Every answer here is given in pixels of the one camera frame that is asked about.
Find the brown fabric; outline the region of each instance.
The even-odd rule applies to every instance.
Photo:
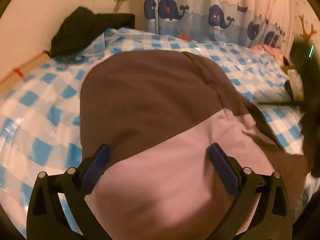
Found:
[[[247,114],[214,61],[188,52],[116,54],[95,66],[80,93],[83,159],[102,143],[114,163],[199,124],[223,107]]]

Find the curtain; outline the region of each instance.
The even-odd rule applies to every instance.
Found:
[[[144,0],[148,31],[189,41],[284,49],[290,0]]]

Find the blue and white checkered plastic sheet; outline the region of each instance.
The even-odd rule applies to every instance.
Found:
[[[83,77],[115,53],[146,49],[189,51],[208,57],[250,100],[288,97],[286,77],[266,53],[235,44],[193,43],[125,28],[106,30],[76,56],[51,60],[34,70],[0,104],[0,203],[24,236],[28,202],[38,173],[63,173],[81,162],[79,91]],[[298,111],[290,107],[259,108],[285,149],[300,153]],[[308,175],[295,217],[318,187],[318,179]],[[61,202],[71,228],[79,231],[63,196]]]

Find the silver screw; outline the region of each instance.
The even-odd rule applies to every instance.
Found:
[[[277,179],[281,177],[280,173],[276,171],[273,173],[273,176],[275,176]]]
[[[45,172],[44,171],[41,171],[38,175],[39,178],[43,178],[45,176]]]
[[[243,171],[245,174],[248,174],[248,175],[252,173],[252,170],[248,167],[244,168]]]
[[[76,172],[76,169],[75,168],[69,168],[68,170],[67,170],[67,173],[68,174],[74,174]]]

